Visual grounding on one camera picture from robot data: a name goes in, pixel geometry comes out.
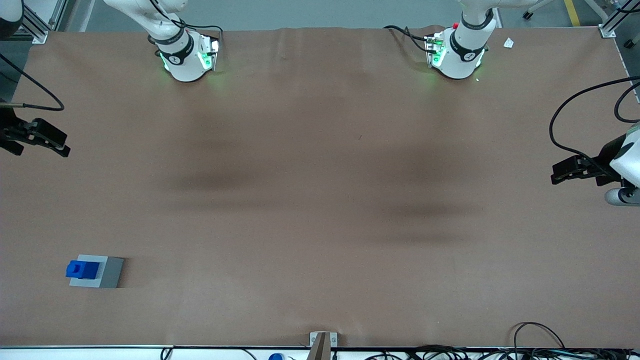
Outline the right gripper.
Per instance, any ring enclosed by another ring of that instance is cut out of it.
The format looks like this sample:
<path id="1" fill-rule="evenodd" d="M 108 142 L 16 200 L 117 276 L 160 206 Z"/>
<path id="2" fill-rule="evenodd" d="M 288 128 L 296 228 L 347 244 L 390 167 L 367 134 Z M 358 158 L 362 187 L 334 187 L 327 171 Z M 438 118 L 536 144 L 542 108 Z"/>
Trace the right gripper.
<path id="1" fill-rule="evenodd" d="M 24 144 L 28 144 L 41 146 L 68 158 L 71 148 L 66 145 L 66 140 L 65 132 L 44 119 L 25 121 L 16 116 L 13 108 L 0 109 L 0 147 L 12 155 L 22 155 Z"/>

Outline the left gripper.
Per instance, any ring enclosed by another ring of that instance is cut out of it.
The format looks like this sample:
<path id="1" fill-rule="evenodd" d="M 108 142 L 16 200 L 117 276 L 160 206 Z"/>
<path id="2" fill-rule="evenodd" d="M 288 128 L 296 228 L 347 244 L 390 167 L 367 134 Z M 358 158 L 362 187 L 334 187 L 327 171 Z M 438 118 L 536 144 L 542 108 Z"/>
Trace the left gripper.
<path id="1" fill-rule="evenodd" d="M 552 166 L 551 184 L 568 180 L 596 178 L 601 187 L 622 182 L 625 187 L 640 187 L 640 124 L 634 123 L 623 135 L 606 143 L 596 161 L 610 174 L 593 171 L 594 164 L 584 156 L 570 156 Z"/>

